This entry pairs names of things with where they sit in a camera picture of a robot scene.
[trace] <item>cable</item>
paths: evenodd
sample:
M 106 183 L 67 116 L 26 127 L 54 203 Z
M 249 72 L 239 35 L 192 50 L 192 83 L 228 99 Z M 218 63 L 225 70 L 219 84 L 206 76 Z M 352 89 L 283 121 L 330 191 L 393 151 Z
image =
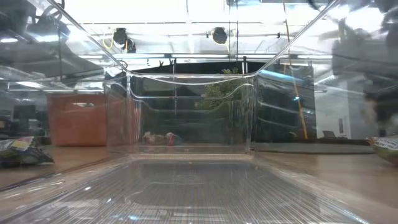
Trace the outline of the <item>cable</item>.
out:
M 109 49 L 112 49 L 112 47 L 113 47 L 113 36 L 114 36 L 114 33 L 112 34 L 111 45 L 110 45 L 110 46 L 108 46 L 108 45 L 105 44 L 105 38 L 102 39 L 102 44 L 103 44 L 104 47 L 107 48 L 108 50 L 109 50 Z
M 119 62 L 125 63 L 126 64 L 126 68 L 129 66 L 129 64 L 127 64 L 127 62 L 125 62 L 123 60 L 119 60 Z
M 284 13 L 285 13 L 285 24 L 286 24 L 286 33 L 287 33 L 287 42 L 290 42 L 290 32 L 289 32 L 289 25 L 287 23 L 287 15 L 286 15 L 286 3 L 285 0 L 282 0 L 283 5 L 284 5 Z M 292 59 L 290 58 L 290 48 L 288 50 L 287 55 L 289 56 L 289 63 L 290 66 L 292 66 Z M 303 115 L 303 108 L 301 105 L 300 97 L 299 97 L 299 90 L 297 89 L 294 73 L 292 70 L 290 70 L 290 73 L 293 77 L 293 87 L 294 87 L 294 92 L 296 94 L 296 97 L 298 97 L 297 104 L 298 104 L 298 112 L 300 113 L 300 119 L 301 119 L 301 124 L 303 126 L 303 132 L 304 132 L 304 138 L 308 139 L 308 134 L 307 134 L 307 127 L 305 125 L 305 119 Z

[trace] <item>glass panel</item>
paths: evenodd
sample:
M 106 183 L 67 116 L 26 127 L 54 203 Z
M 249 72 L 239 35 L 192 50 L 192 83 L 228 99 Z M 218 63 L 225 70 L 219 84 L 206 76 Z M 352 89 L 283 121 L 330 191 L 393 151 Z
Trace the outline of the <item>glass panel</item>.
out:
M 1 1 L 0 23 L 0 191 L 108 158 L 111 76 L 82 55 L 112 58 L 47 1 Z
M 397 62 L 386 16 L 374 5 L 336 5 L 260 70 L 256 140 L 367 145 L 395 135 Z
M 77 0 L 66 2 L 65 10 L 113 57 L 141 73 L 221 73 L 235 62 L 241 68 L 244 57 L 264 64 L 318 14 L 305 1 L 117 0 L 104 6 L 89 0 L 84 5 L 89 14 Z M 107 63 L 100 54 L 82 54 Z M 216 69 L 212 62 L 225 65 Z
M 108 125 L 112 130 L 119 130 L 108 132 L 111 151 L 237 153 L 249 150 L 254 98 L 252 78 L 236 75 L 129 78 L 130 84 L 127 78 L 105 84 Z M 128 85 L 131 85 L 130 94 L 125 91 Z M 127 141 L 115 141 L 117 136 Z

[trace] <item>white wall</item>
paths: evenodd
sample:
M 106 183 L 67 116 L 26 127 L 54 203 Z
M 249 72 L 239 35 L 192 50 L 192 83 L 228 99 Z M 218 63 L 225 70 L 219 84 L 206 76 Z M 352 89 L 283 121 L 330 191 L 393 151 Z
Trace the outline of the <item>white wall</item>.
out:
M 346 83 L 338 88 L 346 90 Z M 322 131 L 333 131 L 337 137 L 351 139 L 348 94 L 338 88 L 327 88 L 326 93 L 315 93 L 315 112 L 317 116 L 317 138 L 323 137 Z M 343 133 L 339 130 L 339 119 L 343 119 Z
M 373 109 L 365 102 L 363 95 L 354 94 L 354 92 L 363 93 L 363 85 L 351 82 L 348 85 L 348 90 L 351 137 L 353 139 L 365 139 L 379 136 L 377 121 L 366 119 L 365 115 L 363 115 L 363 111 L 373 111 Z

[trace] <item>green plant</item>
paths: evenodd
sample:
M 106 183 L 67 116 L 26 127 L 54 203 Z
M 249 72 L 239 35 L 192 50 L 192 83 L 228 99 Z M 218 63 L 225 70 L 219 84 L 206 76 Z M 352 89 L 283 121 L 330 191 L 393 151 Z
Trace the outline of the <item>green plant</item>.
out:
M 239 74 L 238 68 L 232 68 L 230 69 L 224 69 L 222 72 L 225 75 L 235 75 Z M 222 102 L 226 100 L 239 100 L 241 99 L 241 93 L 240 91 L 235 91 L 237 87 L 239 87 L 241 84 L 243 84 L 242 79 L 236 79 L 236 80 L 231 80 L 227 82 L 222 82 L 222 83 L 216 83 L 212 85 L 207 85 L 204 97 L 205 98 L 211 98 L 211 97 L 226 97 L 232 93 L 231 96 L 228 97 L 228 99 L 220 99 L 220 100 L 210 100 L 210 99 L 204 99 L 199 101 L 195 106 L 199 110 L 211 110 L 216 107 L 218 107 Z

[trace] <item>transparent plastic bin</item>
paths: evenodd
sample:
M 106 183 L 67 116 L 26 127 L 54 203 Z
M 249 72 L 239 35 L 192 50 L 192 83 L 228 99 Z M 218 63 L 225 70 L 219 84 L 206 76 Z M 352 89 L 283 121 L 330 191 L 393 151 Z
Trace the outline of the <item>transparent plastic bin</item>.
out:
M 105 82 L 109 150 L 248 152 L 253 84 L 241 75 L 127 76 Z M 151 92 L 148 85 L 165 91 Z M 149 133 L 153 142 L 144 137 Z

